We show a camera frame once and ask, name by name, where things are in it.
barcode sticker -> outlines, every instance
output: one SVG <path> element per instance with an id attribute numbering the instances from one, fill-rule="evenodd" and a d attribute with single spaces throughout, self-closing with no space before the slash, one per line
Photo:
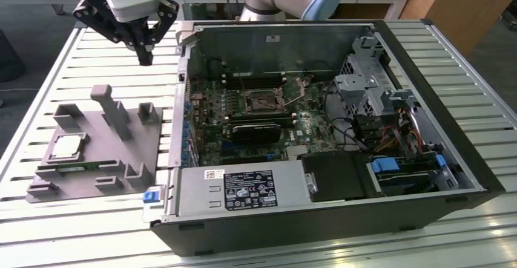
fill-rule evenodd
<path id="1" fill-rule="evenodd" d="M 224 169 L 204 170 L 204 179 L 223 179 Z"/>

power supply label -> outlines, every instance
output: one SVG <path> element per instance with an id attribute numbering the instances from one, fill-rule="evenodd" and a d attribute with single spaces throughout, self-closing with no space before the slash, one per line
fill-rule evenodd
<path id="1" fill-rule="evenodd" d="M 277 206 L 272 171 L 224 174 L 224 207 L 228 211 Z"/>

blue latch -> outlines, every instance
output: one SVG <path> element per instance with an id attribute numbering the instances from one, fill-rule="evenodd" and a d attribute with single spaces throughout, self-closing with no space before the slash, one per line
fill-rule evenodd
<path id="1" fill-rule="evenodd" d="M 438 161 L 439 167 L 440 167 L 440 168 L 444 168 L 444 166 L 446 166 L 446 161 L 444 161 L 443 155 L 436 155 L 436 161 Z"/>
<path id="2" fill-rule="evenodd" d="M 144 192 L 144 203 L 157 203 L 160 201 L 160 191 Z"/>
<path id="3" fill-rule="evenodd" d="M 371 162 L 372 172 L 383 172 L 383 171 L 396 171 L 400 168 L 398 167 L 396 160 L 392 157 L 378 158 Z"/>

motherboard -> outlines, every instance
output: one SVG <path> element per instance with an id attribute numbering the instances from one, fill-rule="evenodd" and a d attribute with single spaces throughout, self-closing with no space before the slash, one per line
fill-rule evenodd
<path id="1" fill-rule="evenodd" d="M 324 85 L 305 73 L 192 79 L 198 166 L 295 160 L 335 150 L 321 110 Z"/>

slotted metal table surface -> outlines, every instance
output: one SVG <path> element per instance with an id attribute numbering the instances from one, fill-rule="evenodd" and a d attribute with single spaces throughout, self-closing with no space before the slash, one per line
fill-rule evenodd
<path id="1" fill-rule="evenodd" d="M 507 192 L 420 230 L 208 257 L 174 256 L 141 221 L 141 195 L 50 203 L 25 202 L 56 126 L 60 103 L 100 109 L 94 84 L 113 86 L 125 108 L 162 107 L 156 183 L 165 179 L 176 82 L 174 26 L 154 49 L 153 65 L 89 29 L 74 29 L 0 161 L 0 267 L 506 267 L 517 265 L 515 115 L 432 26 L 388 22 Z M 396 66 L 392 72 L 407 85 Z"/>

